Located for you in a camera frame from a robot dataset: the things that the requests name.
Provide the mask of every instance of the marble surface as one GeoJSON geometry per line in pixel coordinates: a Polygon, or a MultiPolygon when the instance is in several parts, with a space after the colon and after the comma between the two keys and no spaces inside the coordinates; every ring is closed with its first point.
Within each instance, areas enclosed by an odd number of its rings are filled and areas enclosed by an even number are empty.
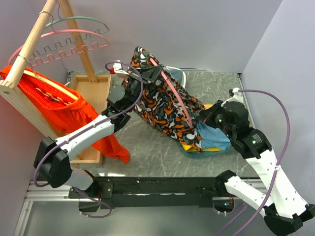
{"type": "MultiPolygon", "coordinates": [[[[204,104],[229,97],[228,91],[240,87],[236,73],[188,71],[186,89],[204,104]]],[[[113,84],[121,79],[113,78],[113,84]]],[[[119,142],[129,150],[130,161],[104,158],[100,166],[81,166],[94,176],[126,177],[216,177],[225,170],[240,177],[257,177],[255,171],[237,152],[192,159],[185,156],[178,143],[147,124],[136,113],[130,113],[127,125],[116,133],[119,142]]]]}

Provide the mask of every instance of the yellow cloth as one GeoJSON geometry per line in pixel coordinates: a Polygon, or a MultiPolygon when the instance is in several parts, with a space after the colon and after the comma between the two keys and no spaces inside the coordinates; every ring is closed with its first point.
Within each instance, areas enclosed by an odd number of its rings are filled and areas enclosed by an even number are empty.
{"type": "MultiPolygon", "coordinates": [[[[212,105],[213,104],[205,104],[205,108],[209,109],[210,107],[212,107],[212,105]]],[[[197,151],[191,145],[182,144],[182,146],[185,149],[185,151],[187,151],[187,152],[197,151]]],[[[202,151],[222,151],[222,150],[217,148],[217,147],[212,147],[212,148],[208,148],[208,149],[203,149],[202,151]]]]}

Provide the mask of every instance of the wooden base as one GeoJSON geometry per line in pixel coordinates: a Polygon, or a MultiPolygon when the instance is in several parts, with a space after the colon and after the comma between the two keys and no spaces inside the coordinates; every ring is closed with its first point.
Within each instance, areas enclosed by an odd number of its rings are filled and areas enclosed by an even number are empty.
{"type": "MultiPolygon", "coordinates": [[[[76,75],[71,88],[78,91],[100,114],[107,107],[107,97],[111,87],[111,75],[97,75],[98,83],[91,83],[87,75],[76,75]]],[[[94,147],[83,150],[71,164],[102,164],[103,156],[94,147]]]]}

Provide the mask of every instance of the orange and black camouflage garment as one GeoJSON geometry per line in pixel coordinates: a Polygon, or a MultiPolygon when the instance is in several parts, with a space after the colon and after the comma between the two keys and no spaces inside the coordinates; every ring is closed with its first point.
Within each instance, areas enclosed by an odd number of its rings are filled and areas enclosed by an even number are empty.
{"type": "MultiPolygon", "coordinates": [[[[157,64],[159,61],[147,50],[136,47],[131,64],[136,69],[152,67],[150,58],[157,64]]],[[[186,109],[191,117],[193,128],[186,122],[183,108],[173,94],[167,82],[159,76],[160,85],[147,84],[141,100],[135,106],[134,111],[138,113],[147,123],[157,130],[162,131],[172,139],[181,144],[192,145],[197,151],[201,151],[201,137],[195,130],[199,124],[199,112],[205,110],[204,105],[196,97],[190,96],[187,91],[164,69],[164,73],[180,95],[186,109]]],[[[129,78],[124,79],[123,86],[126,87],[129,78]]]]}

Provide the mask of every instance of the wooden clothes rack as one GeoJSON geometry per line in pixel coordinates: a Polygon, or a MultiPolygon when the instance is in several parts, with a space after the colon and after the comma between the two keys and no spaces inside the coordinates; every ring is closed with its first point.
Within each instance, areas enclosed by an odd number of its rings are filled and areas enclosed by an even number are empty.
{"type": "MultiPolygon", "coordinates": [[[[58,0],[60,9],[64,17],[74,16],[69,0],[58,0]]],[[[27,37],[23,48],[14,61],[10,72],[5,80],[0,80],[0,95],[7,100],[15,109],[17,109],[29,122],[31,122],[44,136],[56,139],[64,134],[55,130],[40,111],[28,100],[28,98],[17,87],[25,68],[28,66],[28,60],[40,40],[48,20],[57,4],[56,0],[47,0],[41,14],[38,16],[29,36],[27,37]]],[[[66,21],[69,29],[78,29],[76,20],[66,21]]],[[[76,40],[77,33],[72,32],[71,37],[76,40]]],[[[84,42],[80,37],[77,38],[75,47],[78,51],[80,60],[85,69],[86,75],[75,76],[71,85],[72,89],[78,90],[82,96],[95,108],[100,114],[106,106],[106,98],[111,85],[110,75],[95,75],[91,60],[86,47],[82,47],[84,42]]],[[[92,146],[79,154],[78,159],[73,160],[72,164],[101,163],[102,157],[99,151],[92,146]]]]}

